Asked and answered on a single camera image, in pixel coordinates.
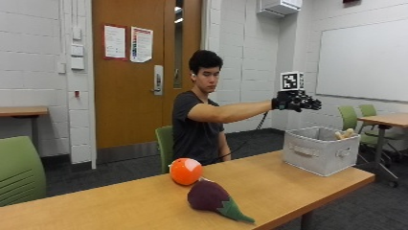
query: man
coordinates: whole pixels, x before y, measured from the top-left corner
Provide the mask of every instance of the man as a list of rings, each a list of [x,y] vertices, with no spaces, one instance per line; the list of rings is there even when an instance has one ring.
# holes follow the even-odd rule
[[[219,106],[207,96],[214,92],[223,60],[215,53],[199,50],[188,61],[194,86],[181,93],[173,104],[173,159],[187,157],[208,165],[231,160],[223,124],[244,120],[274,108],[320,109],[320,102],[303,93],[279,92],[278,98],[258,103]]]

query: stuffed toy eggplant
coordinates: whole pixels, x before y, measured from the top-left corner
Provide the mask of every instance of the stuffed toy eggplant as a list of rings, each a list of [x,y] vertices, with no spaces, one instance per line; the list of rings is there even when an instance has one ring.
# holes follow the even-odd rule
[[[188,192],[187,200],[194,209],[215,212],[234,220],[255,222],[240,213],[227,191],[212,181],[198,181]]]

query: man's left arm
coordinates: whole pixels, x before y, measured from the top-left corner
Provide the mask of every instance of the man's left arm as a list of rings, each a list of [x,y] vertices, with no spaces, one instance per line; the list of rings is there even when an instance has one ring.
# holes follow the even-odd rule
[[[227,155],[231,151],[230,151],[230,147],[228,147],[228,143],[227,143],[227,137],[226,137],[226,133],[222,131],[218,134],[218,155],[219,157],[222,157],[223,155],[226,155],[224,157],[220,158],[222,161],[228,161],[231,160],[231,155]]]

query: black t-shirt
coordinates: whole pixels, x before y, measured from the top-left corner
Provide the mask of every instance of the black t-shirt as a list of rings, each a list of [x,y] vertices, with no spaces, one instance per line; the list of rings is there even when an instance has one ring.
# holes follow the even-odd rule
[[[173,159],[191,158],[207,165],[218,158],[218,135],[223,125],[195,122],[187,118],[191,108],[202,104],[192,91],[178,94],[173,104]],[[218,106],[212,100],[207,103]]]

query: black hair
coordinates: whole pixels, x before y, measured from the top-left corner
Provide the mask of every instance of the black hair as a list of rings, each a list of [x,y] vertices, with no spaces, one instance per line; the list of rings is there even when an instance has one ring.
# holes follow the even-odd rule
[[[200,68],[222,68],[223,60],[208,50],[198,50],[190,57],[188,67],[195,75],[199,74]]]

